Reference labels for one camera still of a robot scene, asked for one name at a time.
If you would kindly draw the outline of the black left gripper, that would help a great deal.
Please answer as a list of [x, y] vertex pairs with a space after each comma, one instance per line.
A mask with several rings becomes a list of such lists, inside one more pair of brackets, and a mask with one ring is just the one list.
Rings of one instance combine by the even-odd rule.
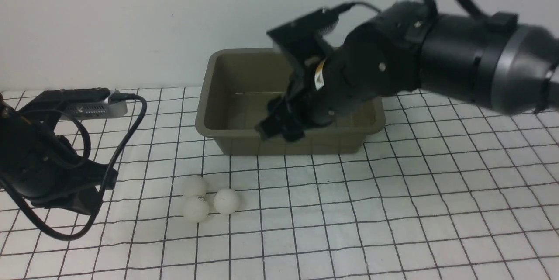
[[37, 207], [91, 215], [102, 201], [96, 186], [106, 175], [106, 188], [113, 189], [118, 176], [113, 166], [84, 159], [73, 149], [26, 151], [26, 198]]

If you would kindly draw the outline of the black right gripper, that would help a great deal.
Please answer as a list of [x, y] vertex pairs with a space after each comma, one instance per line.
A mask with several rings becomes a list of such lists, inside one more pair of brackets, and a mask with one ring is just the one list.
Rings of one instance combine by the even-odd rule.
[[311, 78], [296, 96], [271, 99], [255, 130], [262, 140], [296, 142], [305, 137], [305, 129], [329, 125], [335, 116], [349, 114], [366, 101], [413, 90], [418, 87], [418, 51], [405, 39], [348, 36], [323, 62], [322, 87]]

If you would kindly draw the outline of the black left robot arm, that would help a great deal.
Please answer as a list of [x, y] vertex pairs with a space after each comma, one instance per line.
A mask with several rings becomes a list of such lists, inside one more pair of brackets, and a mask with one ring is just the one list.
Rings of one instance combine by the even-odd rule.
[[78, 154], [66, 137], [54, 133], [60, 119], [85, 117], [75, 106], [37, 97], [17, 111], [1, 101], [1, 186], [10, 184], [34, 207], [91, 215], [100, 206], [97, 186], [107, 176], [106, 188], [114, 189], [118, 172], [90, 160], [89, 150]]

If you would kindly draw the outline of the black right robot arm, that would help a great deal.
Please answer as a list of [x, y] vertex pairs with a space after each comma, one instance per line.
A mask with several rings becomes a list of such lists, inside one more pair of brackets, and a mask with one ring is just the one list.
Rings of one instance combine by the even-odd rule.
[[547, 29], [515, 14], [432, 15], [404, 1], [333, 48], [323, 36], [356, 5], [321, 8], [267, 32], [293, 73], [255, 127], [261, 139], [295, 142], [375, 97], [417, 89], [508, 116], [558, 109], [558, 39]]

